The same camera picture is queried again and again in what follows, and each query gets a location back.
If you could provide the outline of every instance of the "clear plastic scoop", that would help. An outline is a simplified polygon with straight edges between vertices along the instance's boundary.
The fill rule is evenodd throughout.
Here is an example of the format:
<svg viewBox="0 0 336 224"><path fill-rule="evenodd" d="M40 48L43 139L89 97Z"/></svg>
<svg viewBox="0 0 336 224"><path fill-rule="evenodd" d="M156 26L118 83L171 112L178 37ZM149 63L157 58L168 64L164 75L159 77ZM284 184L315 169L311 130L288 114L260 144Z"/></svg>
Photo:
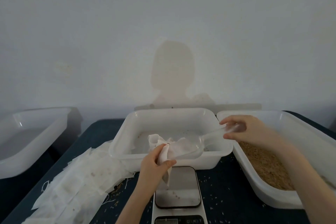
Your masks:
<svg viewBox="0 0 336 224"><path fill-rule="evenodd" d="M203 136L199 137L190 137L190 138L182 138L179 140L179 144L176 145L176 149L173 151L183 151L188 152L187 154L179 155L174 159L195 159L202 155L204 152L205 143L210 139L224 140L223 135L225 133L230 133L235 131L238 128L238 124L234 126L230 126L229 128L224 127L207 133Z"/></svg>

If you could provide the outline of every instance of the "dark blue table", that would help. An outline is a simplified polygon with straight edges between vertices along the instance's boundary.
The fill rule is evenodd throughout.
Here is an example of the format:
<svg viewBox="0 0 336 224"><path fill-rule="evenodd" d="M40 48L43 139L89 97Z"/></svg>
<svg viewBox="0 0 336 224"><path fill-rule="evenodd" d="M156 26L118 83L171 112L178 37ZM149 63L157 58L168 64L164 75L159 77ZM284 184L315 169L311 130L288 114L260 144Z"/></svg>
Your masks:
<svg viewBox="0 0 336 224"><path fill-rule="evenodd" d="M43 184L52 181L69 161L88 148L96 148L103 142L112 140L123 121L124 119L100 120L92 124L27 194L3 224L19 224L29 217L33 213L31 207L42 193ZM315 127L319 126L312 121L309 123ZM320 130L336 138L335 134L326 128L322 127ZM210 224L309 223L304 210L275 209L259 200L233 154L222 157L218 165L211 170L198 170L197 176ZM125 180L118 189L113 191L109 200L115 201L103 204L91 223L115 223L130 197L137 179L138 173L134 178ZM151 222L152 204L153 199L146 206L141 223Z"/></svg>

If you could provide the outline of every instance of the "stack of filter bags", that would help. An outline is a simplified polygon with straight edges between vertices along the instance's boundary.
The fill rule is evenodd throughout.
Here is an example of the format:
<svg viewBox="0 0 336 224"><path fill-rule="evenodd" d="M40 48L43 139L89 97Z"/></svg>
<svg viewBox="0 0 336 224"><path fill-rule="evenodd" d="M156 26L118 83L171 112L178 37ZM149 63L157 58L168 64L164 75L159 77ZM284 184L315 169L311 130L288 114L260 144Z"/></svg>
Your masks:
<svg viewBox="0 0 336 224"><path fill-rule="evenodd" d="M110 144L90 148L69 162L48 184L33 205L37 210L23 223L89 223L114 186L134 176L109 156Z"/></svg>

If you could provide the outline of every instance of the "hand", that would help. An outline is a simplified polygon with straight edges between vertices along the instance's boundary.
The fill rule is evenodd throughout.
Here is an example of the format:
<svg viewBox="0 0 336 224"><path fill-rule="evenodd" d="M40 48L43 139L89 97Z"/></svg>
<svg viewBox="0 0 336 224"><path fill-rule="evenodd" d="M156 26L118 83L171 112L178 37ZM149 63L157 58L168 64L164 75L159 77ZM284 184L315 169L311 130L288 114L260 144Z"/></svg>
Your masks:
<svg viewBox="0 0 336 224"><path fill-rule="evenodd" d="M231 115L223 119L219 124L226 124L227 126L240 124L235 132L224 134L224 139L251 143L272 152L276 152L279 150L280 145L285 144L285 141L277 132L268 128L254 116Z"/></svg>
<svg viewBox="0 0 336 224"><path fill-rule="evenodd" d="M157 146L141 162L139 179L134 191L140 193L148 200L153 196L166 171L176 164L176 160L167 160L160 166L156 164L159 154L165 145Z"/></svg>

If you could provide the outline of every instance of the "right hand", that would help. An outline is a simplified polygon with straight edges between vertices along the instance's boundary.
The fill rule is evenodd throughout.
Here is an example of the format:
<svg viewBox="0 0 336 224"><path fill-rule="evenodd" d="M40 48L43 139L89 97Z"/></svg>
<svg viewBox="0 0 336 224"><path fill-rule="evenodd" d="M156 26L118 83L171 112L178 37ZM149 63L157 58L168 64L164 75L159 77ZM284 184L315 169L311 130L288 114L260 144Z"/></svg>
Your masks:
<svg viewBox="0 0 336 224"><path fill-rule="evenodd" d="M260 148L275 152L285 144L283 138L274 130L268 128L261 120L251 115L231 115L219 124L231 126L240 124L235 132L226 133L224 139L251 143Z"/></svg>

